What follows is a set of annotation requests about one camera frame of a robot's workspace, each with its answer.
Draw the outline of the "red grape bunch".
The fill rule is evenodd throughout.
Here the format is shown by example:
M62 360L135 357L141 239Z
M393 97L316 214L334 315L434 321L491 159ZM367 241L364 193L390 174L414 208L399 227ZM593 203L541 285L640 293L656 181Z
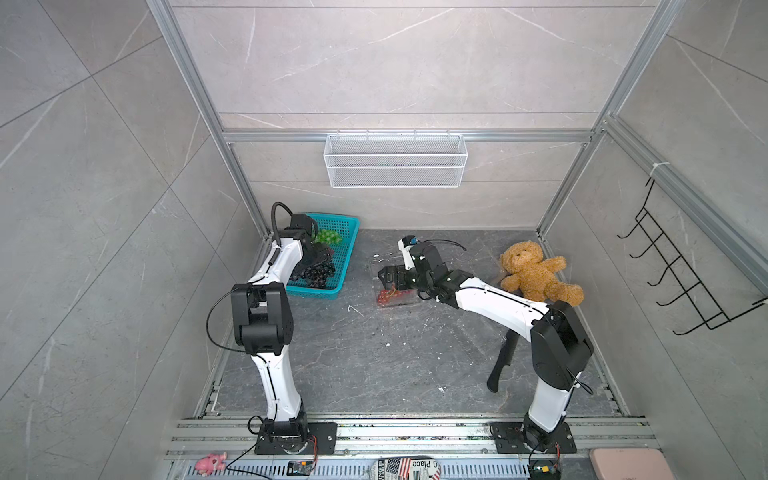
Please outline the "red grape bunch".
M416 293L413 290L391 288L389 290L381 290L377 295L376 302L380 308L387 308L412 304L416 300Z

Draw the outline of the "teal plastic basket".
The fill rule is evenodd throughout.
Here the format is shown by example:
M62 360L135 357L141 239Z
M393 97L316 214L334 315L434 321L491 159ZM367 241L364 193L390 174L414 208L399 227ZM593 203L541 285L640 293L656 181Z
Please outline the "teal plastic basket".
M360 221L351 216L308 213L320 229L337 232L341 236L341 242L331 245L333 251L331 263L334 265L334 275L326 281L325 288L311 288L306 280L291 281L286 285L289 295L321 300L333 300L338 297L343 287L345 276L349 267L352 251L360 228Z

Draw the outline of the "dark purple grape bunch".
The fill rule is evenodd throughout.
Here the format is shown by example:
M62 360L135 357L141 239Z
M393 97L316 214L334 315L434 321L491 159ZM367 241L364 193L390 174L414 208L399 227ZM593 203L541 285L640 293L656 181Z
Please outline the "dark purple grape bunch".
M294 282L312 289L327 289L330 280L335 276L336 268L331 261L308 266L292 276Z

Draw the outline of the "clear plastic clamshell container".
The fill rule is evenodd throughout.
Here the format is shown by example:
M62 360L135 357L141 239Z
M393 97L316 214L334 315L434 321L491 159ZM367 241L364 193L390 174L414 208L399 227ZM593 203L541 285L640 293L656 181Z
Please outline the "clear plastic clamshell container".
M368 271L378 308L412 306L421 301L400 253L374 254L369 260Z

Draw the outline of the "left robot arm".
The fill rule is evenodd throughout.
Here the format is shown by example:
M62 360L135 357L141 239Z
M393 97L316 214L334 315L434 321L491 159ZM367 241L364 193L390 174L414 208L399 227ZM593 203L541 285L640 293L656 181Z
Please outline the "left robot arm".
M313 218L276 202L270 211L272 240L268 256L253 277L223 295L231 301L234 353L256 366L266 399L257 440L288 454L317 447L310 431L290 361L294 318L286 286L332 259L330 247L316 240Z

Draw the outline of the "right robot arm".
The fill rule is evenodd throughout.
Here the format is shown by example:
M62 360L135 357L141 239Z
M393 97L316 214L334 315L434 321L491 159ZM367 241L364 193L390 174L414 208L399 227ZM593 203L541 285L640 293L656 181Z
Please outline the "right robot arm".
M533 241L512 245L501 256L505 277L494 287L472 273L452 270L440 256L437 240L403 237L398 248L403 264L378 272L383 306L415 294L453 308L474 312L507 329L505 341L488 378L496 392L502 370L512 362L519 340L531 345L532 364L538 381L533 401L520 429L533 451L562 448L556 437L565 431L565 417L573 391L582 386L582 372L594 347L575 312L583 300L580 286L556 277L566 266L564 257L545 258Z

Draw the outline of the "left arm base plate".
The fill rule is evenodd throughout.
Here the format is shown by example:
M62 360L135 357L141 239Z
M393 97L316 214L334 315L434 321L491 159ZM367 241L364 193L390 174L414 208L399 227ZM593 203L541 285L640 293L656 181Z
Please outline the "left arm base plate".
M335 452L338 424L334 422L267 423L254 447L256 455L331 455Z

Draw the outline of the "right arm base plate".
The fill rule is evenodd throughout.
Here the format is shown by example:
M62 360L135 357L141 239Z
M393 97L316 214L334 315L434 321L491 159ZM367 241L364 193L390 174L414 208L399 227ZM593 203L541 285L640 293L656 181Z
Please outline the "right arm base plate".
M523 421L492 422L489 427L499 454L577 452L570 426L564 420L551 432L546 432L528 417Z

